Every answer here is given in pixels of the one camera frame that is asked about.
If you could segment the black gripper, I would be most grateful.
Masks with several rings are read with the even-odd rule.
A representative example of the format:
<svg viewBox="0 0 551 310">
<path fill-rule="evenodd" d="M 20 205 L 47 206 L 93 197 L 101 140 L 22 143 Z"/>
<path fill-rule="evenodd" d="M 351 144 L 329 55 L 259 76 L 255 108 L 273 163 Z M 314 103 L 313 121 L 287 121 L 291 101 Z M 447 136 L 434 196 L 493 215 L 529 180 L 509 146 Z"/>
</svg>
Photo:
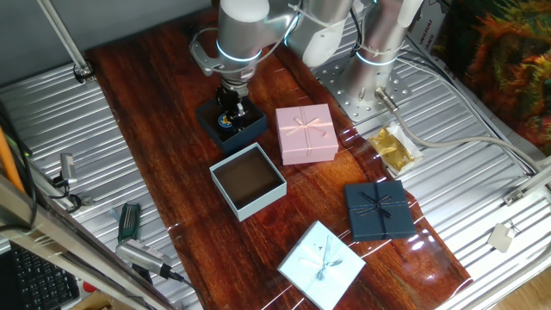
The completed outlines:
<svg viewBox="0 0 551 310">
<path fill-rule="evenodd" d="M 245 109 L 243 98 L 239 96 L 237 91 L 220 86 L 216 89 L 215 100 L 220 108 L 219 115 L 235 113 L 234 126 L 238 132 L 248 126 L 248 111 Z"/>
</svg>

